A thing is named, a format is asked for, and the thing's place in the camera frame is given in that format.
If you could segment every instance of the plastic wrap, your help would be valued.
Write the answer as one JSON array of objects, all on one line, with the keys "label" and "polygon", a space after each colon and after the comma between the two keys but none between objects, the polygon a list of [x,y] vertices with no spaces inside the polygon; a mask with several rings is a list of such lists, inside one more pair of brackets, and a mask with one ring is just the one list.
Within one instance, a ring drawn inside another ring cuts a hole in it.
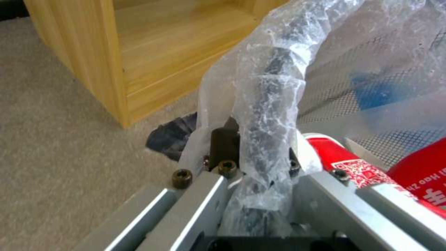
[{"label": "plastic wrap", "polygon": [[[442,88],[443,73],[438,68],[444,64],[438,60],[443,59],[429,56],[427,47],[429,39],[435,39],[432,36],[438,34],[439,26],[444,25],[443,17],[440,3],[425,4],[422,0],[291,1],[270,12],[249,37],[211,67],[199,91],[197,129],[183,151],[180,168],[198,174],[202,157],[209,151],[211,131],[223,126],[230,116],[237,120],[240,169],[246,175],[228,202],[219,234],[290,235],[292,230],[285,220],[292,186],[288,148],[298,146],[298,157],[306,157],[302,154],[305,149],[299,147],[308,145],[299,144],[303,137],[296,129],[297,105],[304,89],[305,95],[299,104],[300,128],[328,131],[330,135],[339,132],[342,137],[348,122],[341,123],[344,128],[337,129],[325,123],[339,117],[330,117],[332,113],[344,112],[331,105],[344,94],[353,95],[355,104],[361,103],[357,98],[361,93],[366,93],[363,98],[366,100],[367,92],[361,92],[364,87],[361,83],[370,78],[398,72],[412,63],[419,65],[420,72],[413,81],[421,81],[420,85],[438,81],[437,88],[433,89]],[[362,50],[362,44],[383,32],[395,37],[386,44],[384,54]],[[408,39],[415,35],[423,40],[422,50],[417,50],[420,42]],[[333,87],[330,83],[337,87],[353,85],[357,91],[352,94],[350,87],[346,87],[347,91],[333,92],[338,96],[327,96],[327,93],[333,94],[328,92]],[[319,119],[319,113],[326,116]],[[308,154],[309,159],[301,162],[305,173],[320,170],[316,157]]]}]

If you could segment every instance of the beige carpet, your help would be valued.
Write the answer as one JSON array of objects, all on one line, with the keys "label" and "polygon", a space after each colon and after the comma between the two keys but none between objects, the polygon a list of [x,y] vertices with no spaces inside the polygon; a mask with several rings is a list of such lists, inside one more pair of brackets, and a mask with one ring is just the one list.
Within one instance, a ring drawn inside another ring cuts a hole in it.
[{"label": "beige carpet", "polygon": [[69,250],[176,163],[144,147],[196,93],[122,130],[39,40],[29,18],[0,22],[0,250]]}]

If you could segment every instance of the red label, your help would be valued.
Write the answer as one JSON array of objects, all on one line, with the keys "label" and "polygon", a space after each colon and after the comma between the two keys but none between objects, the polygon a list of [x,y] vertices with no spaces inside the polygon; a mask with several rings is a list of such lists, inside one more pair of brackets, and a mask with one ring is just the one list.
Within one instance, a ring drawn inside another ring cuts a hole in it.
[{"label": "red label", "polygon": [[446,139],[402,159],[388,175],[420,199],[446,207]]}]

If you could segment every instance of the black plastic part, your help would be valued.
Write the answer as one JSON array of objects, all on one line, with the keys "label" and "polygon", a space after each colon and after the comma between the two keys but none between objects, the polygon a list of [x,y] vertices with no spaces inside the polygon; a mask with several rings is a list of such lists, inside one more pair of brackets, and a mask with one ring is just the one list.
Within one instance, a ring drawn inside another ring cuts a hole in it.
[{"label": "black plastic part", "polygon": [[204,237],[191,251],[340,251],[359,249],[348,238]]},{"label": "black plastic part", "polygon": [[211,134],[209,153],[209,170],[215,168],[220,161],[232,160],[239,166],[240,135],[237,129],[217,128]]}]

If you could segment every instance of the packaging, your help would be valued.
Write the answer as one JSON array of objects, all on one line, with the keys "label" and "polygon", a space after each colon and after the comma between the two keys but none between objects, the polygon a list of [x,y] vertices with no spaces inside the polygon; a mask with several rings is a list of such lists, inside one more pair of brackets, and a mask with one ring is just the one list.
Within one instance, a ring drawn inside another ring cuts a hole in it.
[{"label": "packaging", "polygon": [[271,11],[204,75],[180,158],[198,175],[212,130],[236,119],[246,176],[219,233],[289,234],[299,131],[348,137],[387,167],[444,137],[446,116],[433,109],[446,107],[444,34],[443,0],[292,0]]}]

